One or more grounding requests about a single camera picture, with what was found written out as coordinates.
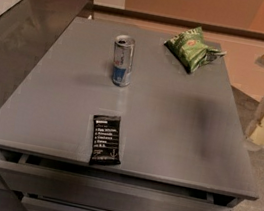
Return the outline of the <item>silver blue Red Bull can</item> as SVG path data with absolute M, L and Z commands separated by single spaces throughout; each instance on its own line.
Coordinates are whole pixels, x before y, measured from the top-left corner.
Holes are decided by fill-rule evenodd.
M 114 43 L 112 82 L 119 87 L 130 84 L 135 41 L 131 36 L 119 35 Z

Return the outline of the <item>grey drawer cabinet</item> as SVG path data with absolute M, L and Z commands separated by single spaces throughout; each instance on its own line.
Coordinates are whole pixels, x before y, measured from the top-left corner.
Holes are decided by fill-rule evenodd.
M 119 35 L 135 41 L 130 84 L 112 82 Z M 225 63 L 188 74 L 156 31 L 75 19 L 0 108 L 0 161 L 231 208 L 257 189 Z M 120 165 L 89 164 L 93 117 L 119 116 Z M 94 211 L 43 195 L 23 198 Z

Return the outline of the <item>green chip bag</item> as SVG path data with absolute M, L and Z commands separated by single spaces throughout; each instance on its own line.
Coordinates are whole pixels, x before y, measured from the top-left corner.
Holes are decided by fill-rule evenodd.
M 164 45 L 182 63 L 186 72 L 191 74 L 199 67 L 224 57 L 226 52 L 207 45 L 201 26 L 177 34 L 164 42 Z

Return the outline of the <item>black snack bar wrapper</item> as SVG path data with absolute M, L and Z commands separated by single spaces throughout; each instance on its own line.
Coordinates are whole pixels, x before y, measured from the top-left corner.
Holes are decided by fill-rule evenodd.
M 93 116 L 92 152 L 89 164 L 120 165 L 119 130 L 120 117 L 108 115 Z

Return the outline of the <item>upper grey drawer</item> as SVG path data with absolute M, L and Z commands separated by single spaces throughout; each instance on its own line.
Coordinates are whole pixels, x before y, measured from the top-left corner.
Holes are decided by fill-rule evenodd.
M 108 211 L 232 211 L 147 188 L 6 161 L 0 161 L 0 175 L 15 191 Z

